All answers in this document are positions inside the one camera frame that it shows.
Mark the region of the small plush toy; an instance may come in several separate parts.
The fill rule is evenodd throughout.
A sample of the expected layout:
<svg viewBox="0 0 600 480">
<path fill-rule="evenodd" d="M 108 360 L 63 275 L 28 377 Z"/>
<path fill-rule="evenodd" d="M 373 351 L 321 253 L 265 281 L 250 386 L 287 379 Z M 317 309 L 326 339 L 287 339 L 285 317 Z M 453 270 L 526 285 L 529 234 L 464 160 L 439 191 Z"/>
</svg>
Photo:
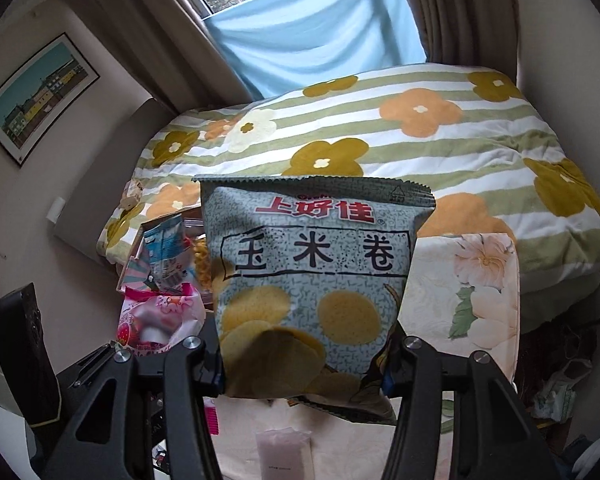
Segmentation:
<svg viewBox="0 0 600 480">
<path fill-rule="evenodd" d="M 142 182 L 140 182 L 138 179 L 132 178 L 125 183 L 119 202 L 119 207 L 124 211 L 130 211 L 140 203 L 142 196 Z"/>
</svg>

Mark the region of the green corn roll chip bag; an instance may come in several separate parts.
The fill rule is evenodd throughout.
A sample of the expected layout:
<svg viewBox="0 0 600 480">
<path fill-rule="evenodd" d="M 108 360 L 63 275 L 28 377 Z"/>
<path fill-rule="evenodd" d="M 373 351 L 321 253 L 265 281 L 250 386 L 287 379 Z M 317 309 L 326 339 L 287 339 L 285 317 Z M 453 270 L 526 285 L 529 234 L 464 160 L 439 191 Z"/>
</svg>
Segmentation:
<svg viewBox="0 0 600 480">
<path fill-rule="evenodd" d="M 211 174 L 200 186 L 227 394 L 394 422 L 382 368 L 430 188 Z"/>
</svg>

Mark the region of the brown curtain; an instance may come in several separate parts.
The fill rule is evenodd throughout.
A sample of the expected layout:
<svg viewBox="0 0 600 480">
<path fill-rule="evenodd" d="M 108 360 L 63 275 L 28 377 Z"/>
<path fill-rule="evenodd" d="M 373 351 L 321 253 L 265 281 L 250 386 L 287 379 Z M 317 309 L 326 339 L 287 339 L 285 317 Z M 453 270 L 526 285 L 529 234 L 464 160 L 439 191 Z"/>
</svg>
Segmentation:
<svg viewBox="0 0 600 480">
<path fill-rule="evenodd" d="M 129 74 L 170 110 L 208 110 L 252 100 L 188 0 L 64 1 Z"/>
<path fill-rule="evenodd" d="M 407 0 L 427 61 L 517 76 L 515 0 Z"/>
</svg>

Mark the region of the waffle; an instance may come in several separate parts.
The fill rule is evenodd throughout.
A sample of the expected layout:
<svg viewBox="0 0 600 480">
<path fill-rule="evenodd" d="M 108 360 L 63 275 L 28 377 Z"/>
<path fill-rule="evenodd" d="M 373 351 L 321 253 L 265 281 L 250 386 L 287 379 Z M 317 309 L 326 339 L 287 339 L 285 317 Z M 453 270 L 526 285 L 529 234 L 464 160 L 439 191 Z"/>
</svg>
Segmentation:
<svg viewBox="0 0 600 480">
<path fill-rule="evenodd" d="M 201 290 L 207 292 L 212 289 L 211 257 L 207 246 L 206 237 L 198 236 L 193 241 L 193 263 L 196 281 Z"/>
</svg>

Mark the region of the blue window cloth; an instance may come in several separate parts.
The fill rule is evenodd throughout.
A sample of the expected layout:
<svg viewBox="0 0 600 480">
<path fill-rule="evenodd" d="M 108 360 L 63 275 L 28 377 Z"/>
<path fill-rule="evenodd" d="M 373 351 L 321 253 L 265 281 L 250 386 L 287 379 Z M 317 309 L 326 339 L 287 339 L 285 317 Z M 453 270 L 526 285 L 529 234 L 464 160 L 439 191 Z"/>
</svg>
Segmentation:
<svg viewBox="0 0 600 480">
<path fill-rule="evenodd" d="M 426 60 L 407 0 L 249 0 L 204 22 L 257 100 Z"/>
</svg>

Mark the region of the blue white snack bag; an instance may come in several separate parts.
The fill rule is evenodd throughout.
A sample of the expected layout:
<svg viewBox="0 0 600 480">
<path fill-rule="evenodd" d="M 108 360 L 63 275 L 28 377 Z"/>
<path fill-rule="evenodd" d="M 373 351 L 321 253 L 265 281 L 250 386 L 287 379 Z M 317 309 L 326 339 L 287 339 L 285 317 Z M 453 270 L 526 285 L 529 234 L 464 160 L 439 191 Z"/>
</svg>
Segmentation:
<svg viewBox="0 0 600 480">
<path fill-rule="evenodd" d="M 183 291 L 192 264 L 190 244 L 180 214 L 162 220 L 143 235 L 150 274 L 160 292 Z"/>
</svg>

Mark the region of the floral striped quilt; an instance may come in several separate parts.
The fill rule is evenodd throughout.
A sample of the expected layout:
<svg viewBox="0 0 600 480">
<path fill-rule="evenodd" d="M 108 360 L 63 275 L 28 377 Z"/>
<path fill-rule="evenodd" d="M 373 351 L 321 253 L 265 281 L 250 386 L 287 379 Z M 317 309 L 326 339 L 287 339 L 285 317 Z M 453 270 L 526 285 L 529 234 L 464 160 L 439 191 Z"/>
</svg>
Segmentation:
<svg viewBox="0 0 600 480">
<path fill-rule="evenodd" d="M 600 270 L 600 196 L 517 87 L 486 68 L 398 66 L 188 110 L 125 170 L 142 195 L 110 214 L 99 255 L 124 263 L 143 222 L 196 205 L 198 174 L 415 181 L 440 202 L 426 236 L 506 233 L 525 276 Z"/>
</svg>

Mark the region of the large pink snack bag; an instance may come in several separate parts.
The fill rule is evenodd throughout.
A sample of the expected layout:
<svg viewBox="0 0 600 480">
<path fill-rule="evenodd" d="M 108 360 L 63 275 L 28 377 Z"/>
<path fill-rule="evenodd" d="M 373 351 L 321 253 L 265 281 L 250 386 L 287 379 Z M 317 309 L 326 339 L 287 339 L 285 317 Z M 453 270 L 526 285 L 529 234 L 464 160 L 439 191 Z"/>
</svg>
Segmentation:
<svg viewBox="0 0 600 480">
<path fill-rule="evenodd" d="M 138 356 L 171 350 L 197 336 L 206 320 L 200 293 L 189 284 L 175 294 L 127 287 L 123 296 L 117 343 Z"/>
</svg>

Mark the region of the cardboard box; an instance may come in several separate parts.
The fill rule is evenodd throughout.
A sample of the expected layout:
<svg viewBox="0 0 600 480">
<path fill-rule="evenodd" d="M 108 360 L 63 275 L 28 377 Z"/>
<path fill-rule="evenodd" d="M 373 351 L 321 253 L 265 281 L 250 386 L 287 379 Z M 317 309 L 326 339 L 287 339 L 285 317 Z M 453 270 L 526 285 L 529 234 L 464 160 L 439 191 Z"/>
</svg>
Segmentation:
<svg viewBox="0 0 600 480">
<path fill-rule="evenodd" d="M 153 290 L 154 292 L 160 292 L 154 279 L 150 274 L 150 267 L 148 263 L 148 253 L 144 246 L 143 235 L 144 233 L 159 224 L 162 220 L 176 216 L 180 214 L 184 221 L 186 237 L 190 244 L 190 252 L 192 253 L 192 264 L 189 267 L 188 279 L 183 283 L 192 285 L 198 292 L 204 292 L 200 289 L 199 284 L 196 281 L 195 268 L 193 263 L 193 241 L 196 237 L 204 235 L 204 222 L 201 219 L 201 208 L 185 208 L 182 211 L 174 212 L 174 214 L 168 214 L 167 216 L 152 219 L 144 222 L 138 233 L 136 234 L 132 249 L 128 260 L 120 274 L 118 281 L 117 291 L 124 294 L 127 287 L 137 290 Z"/>
</svg>

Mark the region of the white translucent snack packet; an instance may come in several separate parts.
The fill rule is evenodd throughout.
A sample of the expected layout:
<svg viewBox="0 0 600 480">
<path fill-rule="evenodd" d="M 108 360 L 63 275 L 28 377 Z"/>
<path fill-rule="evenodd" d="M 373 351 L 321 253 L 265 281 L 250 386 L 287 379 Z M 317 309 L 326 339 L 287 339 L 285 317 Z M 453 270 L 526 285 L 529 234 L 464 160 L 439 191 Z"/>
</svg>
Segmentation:
<svg viewBox="0 0 600 480">
<path fill-rule="evenodd" d="M 262 480 L 315 478 L 309 431 L 271 429 L 256 434 Z"/>
</svg>

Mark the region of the left brown curtain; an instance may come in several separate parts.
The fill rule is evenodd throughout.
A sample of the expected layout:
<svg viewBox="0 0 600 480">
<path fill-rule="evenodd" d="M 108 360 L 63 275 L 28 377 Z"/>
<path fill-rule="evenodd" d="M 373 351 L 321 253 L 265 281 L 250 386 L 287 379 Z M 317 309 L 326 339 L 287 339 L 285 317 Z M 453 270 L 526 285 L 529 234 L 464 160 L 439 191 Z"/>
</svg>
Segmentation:
<svg viewBox="0 0 600 480">
<path fill-rule="evenodd" d="M 188 0 L 64 1 L 129 74 L 170 110 L 208 110 L 252 100 Z"/>
</svg>

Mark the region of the floral tablecloth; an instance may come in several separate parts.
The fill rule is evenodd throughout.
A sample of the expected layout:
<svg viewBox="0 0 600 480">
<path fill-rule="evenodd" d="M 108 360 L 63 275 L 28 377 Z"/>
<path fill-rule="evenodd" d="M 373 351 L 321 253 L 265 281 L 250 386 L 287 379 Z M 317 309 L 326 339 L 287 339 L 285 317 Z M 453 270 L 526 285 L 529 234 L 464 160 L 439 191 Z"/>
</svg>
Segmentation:
<svg viewBox="0 0 600 480">
<path fill-rule="evenodd" d="M 416 243 L 399 320 L 404 330 L 444 353 L 489 352 L 513 377 L 520 331 L 519 266 L 503 233 L 421 237 Z M 292 428 L 311 436 L 319 479 L 378 479 L 393 429 L 359 425 L 283 400 L 215 402 L 220 432 L 213 438 L 224 478 L 260 478 L 256 435 Z"/>
</svg>

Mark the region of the right brown curtain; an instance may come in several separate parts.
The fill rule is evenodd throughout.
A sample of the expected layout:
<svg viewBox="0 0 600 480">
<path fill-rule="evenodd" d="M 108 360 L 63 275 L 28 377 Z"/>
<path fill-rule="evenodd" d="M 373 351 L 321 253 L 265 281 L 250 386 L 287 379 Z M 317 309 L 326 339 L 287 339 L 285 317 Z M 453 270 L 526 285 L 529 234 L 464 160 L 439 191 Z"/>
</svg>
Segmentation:
<svg viewBox="0 0 600 480">
<path fill-rule="evenodd" d="M 427 61 L 517 76 L 515 0 L 407 0 Z"/>
</svg>

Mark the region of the framed building picture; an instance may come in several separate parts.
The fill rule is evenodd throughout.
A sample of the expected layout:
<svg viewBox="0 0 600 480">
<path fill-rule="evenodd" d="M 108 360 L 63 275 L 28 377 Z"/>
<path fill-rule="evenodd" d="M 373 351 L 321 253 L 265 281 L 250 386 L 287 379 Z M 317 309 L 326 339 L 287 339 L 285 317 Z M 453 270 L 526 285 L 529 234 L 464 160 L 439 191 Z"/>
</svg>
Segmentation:
<svg viewBox="0 0 600 480">
<path fill-rule="evenodd" d="M 99 80 L 63 32 L 17 68 L 0 87 L 0 144 L 22 166 L 66 109 Z"/>
</svg>

